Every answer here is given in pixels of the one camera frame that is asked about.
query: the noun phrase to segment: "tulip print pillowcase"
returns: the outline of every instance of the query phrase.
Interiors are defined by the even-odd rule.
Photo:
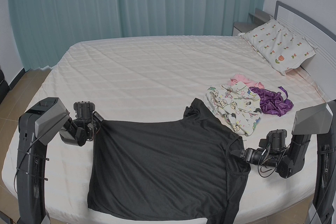
[[[302,36],[290,32],[274,19],[241,37],[250,42],[282,75],[315,55],[313,47]]]

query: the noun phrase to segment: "purple satin garment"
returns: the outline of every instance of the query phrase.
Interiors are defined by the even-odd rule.
[[[283,87],[278,87],[285,94],[287,99],[284,100],[280,92],[272,92],[258,87],[249,87],[249,89],[258,94],[260,97],[260,108],[265,114],[278,115],[279,117],[286,114],[294,106],[291,100],[288,99],[288,93]]]

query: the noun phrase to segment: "crumpled clothing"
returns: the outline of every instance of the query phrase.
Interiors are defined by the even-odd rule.
[[[260,96],[260,108],[263,113],[281,117],[293,108],[294,104],[288,99],[287,91],[283,87],[279,88],[286,94],[286,100],[282,98],[280,92],[276,93],[266,89],[250,87],[252,92]]]
[[[264,89],[264,85],[261,82],[255,82],[253,80],[250,80],[246,76],[242,74],[235,74],[231,80],[228,81],[228,84],[230,86],[238,83],[239,81],[243,82],[248,87],[258,87],[260,89]]]
[[[260,97],[243,82],[209,87],[204,103],[214,115],[224,117],[239,135],[251,135],[261,118]]]

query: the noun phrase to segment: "black t-shirt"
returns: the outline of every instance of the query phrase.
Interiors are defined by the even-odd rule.
[[[129,220],[233,223],[250,165],[242,138],[195,99],[183,119],[103,121],[94,140],[88,207]]]

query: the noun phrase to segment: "bed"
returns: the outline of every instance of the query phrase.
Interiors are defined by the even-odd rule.
[[[278,11],[279,5],[281,3],[277,3],[278,15],[282,15],[282,23],[286,24],[289,9]],[[315,43],[320,44],[318,37],[314,37]],[[317,85],[315,77],[310,77],[302,68],[282,76],[238,36],[130,37],[86,41],[70,47],[28,107],[45,97],[57,96],[73,118],[73,103],[84,100],[94,102],[96,110],[109,120],[175,121],[183,117],[185,107],[194,98],[204,98],[211,84],[226,83],[236,73],[261,81],[272,91],[282,86],[294,103],[294,108],[283,117],[264,114],[253,134],[243,138],[245,147],[257,148],[260,138],[274,129],[287,129],[286,144],[289,144],[295,112],[331,98],[325,80]],[[18,139],[16,130],[2,170],[2,179],[14,196]],[[59,136],[49,143],[47,157],[50,161],[45,170],[48,178],[46,209],[50,217],[71,224],[129,223],[129,220],[87,208],[92,149],[93,143],[74,147],[64,144]],[[235,223],[262,218],[313,194],[316,151],[316,136],[312,136],[304,168],[289,179],[280,178],[276,173],[261,178],[257,168],[252,167]],[[198,224],[205,223],[206,219],[178,222]]]

